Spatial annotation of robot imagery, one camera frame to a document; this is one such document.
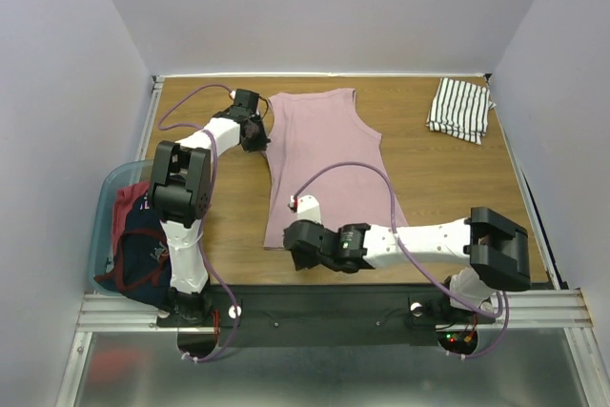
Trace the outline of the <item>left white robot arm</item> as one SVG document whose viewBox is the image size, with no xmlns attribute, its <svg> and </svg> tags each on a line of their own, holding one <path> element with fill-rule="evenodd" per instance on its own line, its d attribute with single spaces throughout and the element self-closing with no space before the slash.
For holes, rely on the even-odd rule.
<svg viewBox="0 0 610 407">
<path fill-rule="evenodd" d="M 201 253 L 203 221 L 214 192 L 218 157 L 240 146 L 247 153 L 264 152 L 269 144 L 256 92 L 227 89 L 232 104 L 204 126 L 177 141 L 162 141 L 155 150 L 149 202 L 160 219 L 169 250 L 172 277 L 169 317 L 182 326 L 205 323 L 212 302 L 205 296 L 209 269 Z"/>
</svg>

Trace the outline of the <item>black white striped tank top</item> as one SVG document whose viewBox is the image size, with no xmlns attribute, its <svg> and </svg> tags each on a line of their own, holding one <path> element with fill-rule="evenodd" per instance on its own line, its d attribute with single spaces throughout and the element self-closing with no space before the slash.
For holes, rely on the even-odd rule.
<svg viewBox="0 0 610 407">
<path fill-rule="evenodd" d="M 425 125 L 431 132 L 480 145 L 488 131 L 489 112 L 494 107 L 486 87 L 441 78 Z"/>
</svg>

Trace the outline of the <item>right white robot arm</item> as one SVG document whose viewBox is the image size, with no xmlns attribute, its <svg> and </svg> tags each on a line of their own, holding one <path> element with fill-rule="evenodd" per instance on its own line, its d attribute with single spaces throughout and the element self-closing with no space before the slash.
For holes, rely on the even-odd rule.
<svg viewBox="0 0 610 407">
<path fill-rule="evenodd" d="M 322 265 L 354 274 L 410 263 L 421 272 L 426 263 L 460 265 L 445 283 L 425 275 L 441 288 L 438 309 L 450 321 L 471 312 L 496 318 L 500 311 L 481 308 L 493 294 L 531 288 L 527 230 L 485 207 L 449 223 L 396 228 L 358 223 L 332 231 L 317 218 L 300 218 L 284 230 L 283 246 L 297 270 Z"/>
</svg>

